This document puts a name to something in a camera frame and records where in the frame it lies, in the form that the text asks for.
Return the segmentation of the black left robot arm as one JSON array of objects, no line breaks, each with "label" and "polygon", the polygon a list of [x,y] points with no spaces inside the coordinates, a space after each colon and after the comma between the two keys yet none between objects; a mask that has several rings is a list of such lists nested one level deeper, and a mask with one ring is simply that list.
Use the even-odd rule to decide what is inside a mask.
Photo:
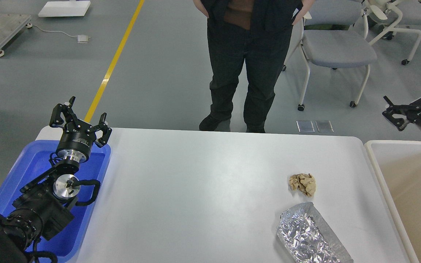
[{"label": "black left robot arm", "polygon": [[98,197],[100,181],[80,180],[75,174],[89,160],[93,145],[107,145],[112,128],[106,113],[95,126],[78,118],[74,102],[73,96],[53,109],[49,126],[60,127],[63,133],[51,167],[21,187],[8,216],[0,214],[0,263],[38,263],[40,258],[56,263],[55,253],[38,250],[37,245],[68,226],[75,218],[72,208],[91,205]]}]

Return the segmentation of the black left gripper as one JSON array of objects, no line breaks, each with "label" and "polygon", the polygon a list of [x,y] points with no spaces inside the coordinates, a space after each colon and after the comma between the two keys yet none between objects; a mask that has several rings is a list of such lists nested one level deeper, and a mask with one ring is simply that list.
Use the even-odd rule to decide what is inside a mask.
[{"label": "black left gripper", "polygon": [[107,113],[103,112],[97,125],[92,126],[81,122],[72,110],[76,97],[72,96],[67,103],[57,104],[49,121],[50,127],[63,128],[60,143],[56,149],[56,155],[62,159],[75,160],[78,163],[85,163],[89,160],[92,145],[98,148],[107,145],[112,134],[112,128],[107,125]]}]

